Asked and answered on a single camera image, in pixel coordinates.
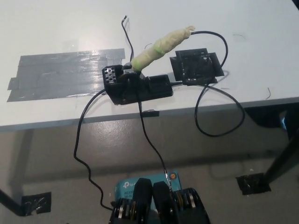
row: gray duct tape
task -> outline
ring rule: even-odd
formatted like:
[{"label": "gray duct tape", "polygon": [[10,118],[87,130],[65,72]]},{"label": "gray duct tape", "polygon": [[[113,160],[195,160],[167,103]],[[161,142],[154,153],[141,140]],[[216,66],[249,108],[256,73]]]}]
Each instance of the gray duct tape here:
[{"label": "gray duct tape", "polygon": [[21,56],[7,101],[94,95],[104,88],[102,69],[124,58],[124,49]]}]

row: black plastic housing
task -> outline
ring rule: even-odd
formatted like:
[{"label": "black plastic housing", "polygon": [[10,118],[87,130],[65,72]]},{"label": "black plastic housing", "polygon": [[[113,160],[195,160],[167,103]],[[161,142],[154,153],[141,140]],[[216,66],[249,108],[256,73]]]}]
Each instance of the black plastic housing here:
[{"label": "black plastic housing", "polygon": [[206,48],[176,51],[171,65],[176,81],[186,85],[217,83],[215,77],[224,76],[216,53]]},{"label": "black plastic housing", "polygon": [[106,93],[116,105],[170,97],[173,95],[168,75],[144,77],[141,73],[125,72],[122,65],[102,70]]}]

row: concrete floor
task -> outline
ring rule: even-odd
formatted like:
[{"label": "concrete floor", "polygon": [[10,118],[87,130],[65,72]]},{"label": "concrete floor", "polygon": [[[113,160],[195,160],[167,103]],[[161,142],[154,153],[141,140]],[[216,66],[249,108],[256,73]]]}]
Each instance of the concrete floor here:
[{"label": "concrete floor", "polygon": [[[234,110],[199,116],[203,128],[214,133],[238,118]],[[284,131],[258,127],[248,117],[235,133],[217,139],[200,134],[192,115],[147,118],[145,125],[182,187],[199,192],[213,224],[298,223],[296,163],[271,184],[272,192],[242,196],[235,180],[265,171],[287,143]],[[51,213],[16,217],[0,205],[1,224],[108,223],[111,212],[100,207],[100,192],[72,156],[75,134],[74,126],[0,133],[0,188],[17,201],[52,192]],[[78,157],[91,166],[106,205],[119,180],[162,172],[137,119],[83,125]]]}]

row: white table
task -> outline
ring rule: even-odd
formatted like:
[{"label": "white table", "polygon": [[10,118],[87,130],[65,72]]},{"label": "white table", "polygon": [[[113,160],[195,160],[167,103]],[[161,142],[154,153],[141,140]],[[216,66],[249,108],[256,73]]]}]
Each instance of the white table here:
[{"label": "white table", "polygon": [[[299,11],[291,0],[4,0],[0,7],[0,131],[72,125],[91,97],[7,103],[10,78],[22,55],[94,49],[130,48],[121,28],[129,17],[128,34],[135,55],[175,29],[222,34],[229,47],[223,69],[229,75],[215,87],[233,95],[244,107],[299,102]],[[211,35],[196,35],[175,50],[207,48],[219,60],[225,49]],[[146,76],[172,72],[169,57],[143,70]],[[174,88],[173,97],[143,103],[160,115],[193,112],[201,87]],[[233,102],[209,91],[200,110],[222,110]],[[137,104],[116,106],[101,97],[85,122],[138,118]]]}]

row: black wire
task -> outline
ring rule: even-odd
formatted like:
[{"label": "black wire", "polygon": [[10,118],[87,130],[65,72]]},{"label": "black wire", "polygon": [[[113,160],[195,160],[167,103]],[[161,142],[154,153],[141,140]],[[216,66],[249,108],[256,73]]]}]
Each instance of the black wire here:
[{"label": "black wire", "polygon": [[[227,44],[226,40],[224,39],[224,37],[221,36],[218,33],[211,32],[211,31],[195,31],[195,32],[191,32],[191,35],[195,35],[195,34],[210,34],[210,35],[217,36],[217,37],[219,37],[219,38],[221,38],[223,40],[224,45],[225,45],[225,56],[224,56],[224,59],[223,59],[221,65],[220,65],[220,70],[221,70],[222,67],[223,67],[223,65],[224,65],[224,63],[225,63],[225,61],[226,61],[226,59],[227,59],[227,57],[228,57],[228,44]],[[225,91],[222,91],[222,90],[219,90],[217,88],[209,86],[209,84],[211,84],[211,82],[212,82],[213,79],[214,78],[211,78],[211,80],[208,81],[208,83],[206,85],[204,85],[204,88],[202,89],[202,91],[201,91],[201,93],[200,93],[200,95],[199,95],[199,97],[197,99],[197,102],[196,102],[196,105],[195,105],[195,110],[194,110],[194,119],[195,119],[196,127],[199,129],[199,131],[201,133],[203,133],[204,135],[209,136],[209,137],[221,137],[221,136],[227,135],[229,133],[232,133],[233,131],[235,131],[237,128],[239,128],[243,124],[244,119],[245,119],[245,111],[242,108],[241,104],[235,98],[233,98],[231,95],[229,95]],[[238,107],[241,106],[240,108],[242,108],[243,117],[242,117],[240,123],[237,126],[235,126],[234,128],[230,129],[229,131],[226,131],[226,132],[221,133],[221,134],[209,134],[209,133],[205,132],[204,130],[202,130],[202,128],[199,126],[199,123],[198,123],[197,114],[198,114],[199,102],[202,99],[202,97],[203,97],[203,95],[204,95],[204,93],[205,93],[205,91],[206,91],[207,88],[210,88],[210,89],[216,90],[218,92],[221,92],[222,94],[224,94],[227,97],[231,98],[238,105]]]},{"label": "black wire", "polygon": [[105,209],[113,210],[112,208],[109,208],[109,207],[107,207],[107,206],[105,206],[105,205],[103,204],[103,196],[104,196],[103,189],[102,189],[99,185],[97,185],[96,182],[94,182],[94,181],[91,179],[91,177],[92,177],[92,171],[91,171],[89,165],[88,165],[86,162],[84,162],[83,160],[81,160],[81,159],[79,159],[79,158],[77,157],[77,149],[78,149],[78,144],[79,144],[80,130],[81,130],[81,125],[82,125],[82,122],[83,122],[83,118],[84,118],[84,116],[85,116],[85,114],[86,114],[86,112],[87,112],[89,106],[92,104],[92,102],[93,102],[99,95],[101,95],[103,92],[105,92],[105,89],[103,89],[103,90],[101,90],[100,92],[98,92],[97,94],[95,94],[95,95],[91,98],[91,100],[89,100],[89,102],[87,103],[87,105],[85,106],[85,108],[84,108],[84,110],[83,110],[83,112],[82,112],[82,114],[81,114],[81,117],[80,117],[80,119],[79,119],[78,129],[77,129],[76,144],[75,144],[75,148],[74,148],[74,158],[75,158],[75,160],[77,160],[78,162],[82,163],[82,164],[87,168],[87,170],[88,170],[88,180],[89,180],[95,187],[97,187],[97,188],[100,190],[100,192],[101,192],[101,199],[100,199],[100,204],[101,204],[101,206],[102,206],[103,208],[105,208]]},{"label": "black wire", "polygon": [[[182,84],[183,84],[182,81],[178,81],[178,82],[171,83],[171,86],[182,85]],[[242,111],[242,118],[241,118],[241,121],[240,121],[240,123],[239,123],[234,129],[239,128],[239,127],[243,124],[243,122],[244,122],[244,120],[245,120],[245,116],[246,116],[245,109],[242,107],[242,105],[241,105],[241,104],[238,102],[238,100],[236,100],[232,95],[228,94],[227,92],[225,92],[225,91],[223,91],[223,90],[220,90],[220,89],[215,88],[215,87],[210,86],[210,85],[209,85],[207,88],[208,88],[208,89],[211,89],[211,90],[214,90],[214,91],[216,91],[216,92],[219,92],[219,93],[221,93],[221,94],[227,96],[228,98],[232,99],[232,100],[235,102],[235,104],[237,105],[237,107]]]},{"label": "black wire", "polygon": [[144,126],[144,121],[143,121],[143,114],[142,114],[142,103],[139,99],[139,96],[138,96],[138,93],[136,93],[137,95],[137,101],[138,101],[138,108],[139,108],[139,114],[140,114],[140,120],[141,120],[141,124],[142,124],[142,129],[143,129],[143,133],[144,133],[144,136],[146,138],[146,140],[148,141],[148,143],[150,144],[150,146],[155,150],[155,152],[157,153],[157,155],[159,156],[159,159],[162,163],[162,166],[163,166],[163,169],[164,169],[164,173],[165,175],[168,175],[167,174],[167,169],[166,169],[166,166],[165,166],[165,163],[164,163],[164,160],[162,158],[162,156],[160,155],[159,151],[156,149],[156,147],[153,145],[153,143],[150,141],[147,133],[146,133],[146,130],[145,130],[145,126]]},{"label": "black wire", "polygon": [[125,28],[125,26],[123,25],[123,23],[124,23],[124,21],[126,20],[126,18],[127,18],[127,16],[125,16],[125,17],[123,18],[123,20],[121,21],[121,26],[122,26],[123,31],[125,32],[127,41],[129,42],[129,45],[130,45],[130,47],[131,47],[131,56],[130,56],[130,61],[131,61],[131,60],[133,59],[133,57],[134,57],[134,49],[133,49],[133,46],[132,46],[132,44],[131,44],[130,38],[129,38],[129,36],[128,36],[128,33],[127,33],[127,31],[126,31],[126,28]]},{"label": "black wire", "polygon": [[[121,22],[121,25],[122,25],[122,28],[125,32],[125,35],[126,35],[126,38],[131,46],[131,57],[130,57],[130,61],[133,59],[134,57],[134,50],[133,50],[133,46],[131,44],[131,41],[130,41],[130,38],[127,34],[127,31],[125,29],[125,27],[123,26],[123,22],[125,21],[125,19],[127,18],[127,16],[125,16]],[[139,94],[138,94],[138,89],[139,89],[139,84],[140,84],[140,81],[139,81],[139,77],[138,77],[138,81],[137,81],[137,85],[136,85],[136,97],[137,97],[137,102],[138,102],[138,108],[139,108],[139,115],[140,115],[140,120],[141,120],[141,124],[142,124],[142,129],[143,129],[143,133],[144,133],[144,136],[146,138],[146,140],[148,141],[148,143],[150,144],[150,146],[154,149],[154,151],[156,152],[156,154],[159,156],[159,159],[162,163],[162,166],[163,166],[163,169],[164,169],[164,173],[166,176],[168,176],[167,174],[167,169],[166,169],[166,166],[165,166],[165,163],[164,163],[164,160],[162,158],[162,156],[160,155],[159,151],[156,149],[156,147],[153,145],[153,143],[150,141],[149,137],[148,137],[148,134],[146,133],[146,130],[145,130],[145,125],[144,125],[144,120],[143,120],[143,114],[142,114],[142,102],[139,98]]]}]

